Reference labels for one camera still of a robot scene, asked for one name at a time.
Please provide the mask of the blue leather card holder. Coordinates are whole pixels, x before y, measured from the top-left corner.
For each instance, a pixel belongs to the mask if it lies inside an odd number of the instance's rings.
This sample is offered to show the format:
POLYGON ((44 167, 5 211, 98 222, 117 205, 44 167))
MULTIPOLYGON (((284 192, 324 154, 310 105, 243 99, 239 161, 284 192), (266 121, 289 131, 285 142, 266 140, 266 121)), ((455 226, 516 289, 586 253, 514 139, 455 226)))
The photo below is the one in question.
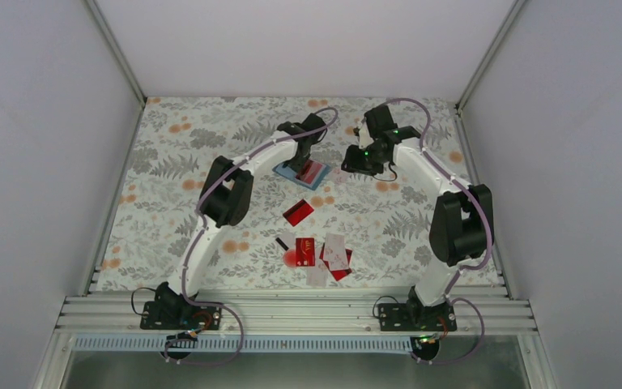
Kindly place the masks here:
POLYGON ((289 166, 283 166, 283 164, 276 165, 272 171, 298 186, 316 190, 331 171, 331 168, 321 162, 308 160, 299 173, 289 166))

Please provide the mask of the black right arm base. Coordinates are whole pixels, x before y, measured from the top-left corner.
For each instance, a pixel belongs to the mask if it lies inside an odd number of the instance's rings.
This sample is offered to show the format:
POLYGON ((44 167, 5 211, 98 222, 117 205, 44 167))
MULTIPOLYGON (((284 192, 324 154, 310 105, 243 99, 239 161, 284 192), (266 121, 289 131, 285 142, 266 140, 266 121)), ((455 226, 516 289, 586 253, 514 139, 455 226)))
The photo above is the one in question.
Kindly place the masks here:
POLYGON ((453 306, 443 301, 425 306, 411 289, 405 302, 392 296, 381 296, 373 305, 373 317, 382 331, 439 331, 458 329, 453 306))

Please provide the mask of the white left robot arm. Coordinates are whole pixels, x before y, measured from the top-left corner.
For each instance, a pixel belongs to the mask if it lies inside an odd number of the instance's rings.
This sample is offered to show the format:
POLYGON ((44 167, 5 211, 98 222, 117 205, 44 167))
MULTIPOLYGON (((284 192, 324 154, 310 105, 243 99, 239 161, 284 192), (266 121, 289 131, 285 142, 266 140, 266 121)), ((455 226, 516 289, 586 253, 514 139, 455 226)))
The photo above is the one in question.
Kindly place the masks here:
POLYGON ((174 328, 186 326, 193 317, 190 298, 198 293, 207 263, 220 245, 224 234, 245 218, 253 193, 256 173, 276 165, 300 172, 315 145, 337 120, 325 122, 320 109, 303 122, 285 122, 262 144, 233 159, 217 157, 212 165, 197 206, 196 229, 167 281, 156 288, 155 304, 160 316, 174 328))

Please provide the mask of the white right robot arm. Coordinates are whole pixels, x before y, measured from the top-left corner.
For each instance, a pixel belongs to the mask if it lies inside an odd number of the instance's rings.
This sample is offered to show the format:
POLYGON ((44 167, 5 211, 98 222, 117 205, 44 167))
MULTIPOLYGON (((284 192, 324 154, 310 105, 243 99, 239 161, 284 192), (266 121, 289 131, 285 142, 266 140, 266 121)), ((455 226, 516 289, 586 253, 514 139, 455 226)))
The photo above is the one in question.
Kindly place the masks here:
POLYGON ((447 301, 465 270, 487 265, 494 244, 492 192, 484 184, 461 180, 426 144, 426 132, 398 126, 390 108, 378 105, 364 114, 354 130, 356 145, 347 148, 342 169, 375 177, 398 167, 432 185, 437 193, 428 239, 437 258, 410 292, 408 323, 425 330, 437 320, 435 305, 447 301))

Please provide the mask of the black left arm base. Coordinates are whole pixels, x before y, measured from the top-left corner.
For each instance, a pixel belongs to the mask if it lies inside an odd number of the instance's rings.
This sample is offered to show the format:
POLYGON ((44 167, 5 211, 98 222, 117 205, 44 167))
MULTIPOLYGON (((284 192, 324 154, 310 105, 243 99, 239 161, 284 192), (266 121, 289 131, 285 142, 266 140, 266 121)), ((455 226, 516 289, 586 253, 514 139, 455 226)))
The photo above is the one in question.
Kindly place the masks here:
POLYGON ((134 292, 130 296, 130 306, 140 317, 143 330, 218 330, 222 308, 213 305, 193 306, 185 298, 173 291, 168 282, 146 289, 154 293, 154 298, 146 301, 141 309, 134 305, 134 292))

